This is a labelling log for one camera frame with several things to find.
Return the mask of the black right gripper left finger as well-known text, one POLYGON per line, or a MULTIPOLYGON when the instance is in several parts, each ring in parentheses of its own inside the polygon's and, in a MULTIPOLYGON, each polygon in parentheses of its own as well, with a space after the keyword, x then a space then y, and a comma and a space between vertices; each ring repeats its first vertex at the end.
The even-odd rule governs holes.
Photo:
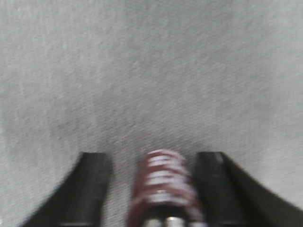
POLYGON ((99 227, 110 175, 109 155, 81 153, 65 181, 23 226, 99 227))

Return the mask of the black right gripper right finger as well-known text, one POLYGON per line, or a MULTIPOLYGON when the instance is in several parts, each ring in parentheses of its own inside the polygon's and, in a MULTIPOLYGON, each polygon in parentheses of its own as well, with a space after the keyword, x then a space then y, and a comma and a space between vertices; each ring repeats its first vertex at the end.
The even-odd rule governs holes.
POLYGON ((199 152, 193 170, 211 227, 301 227, 303 211, 273 193, 223 152, 199 152))

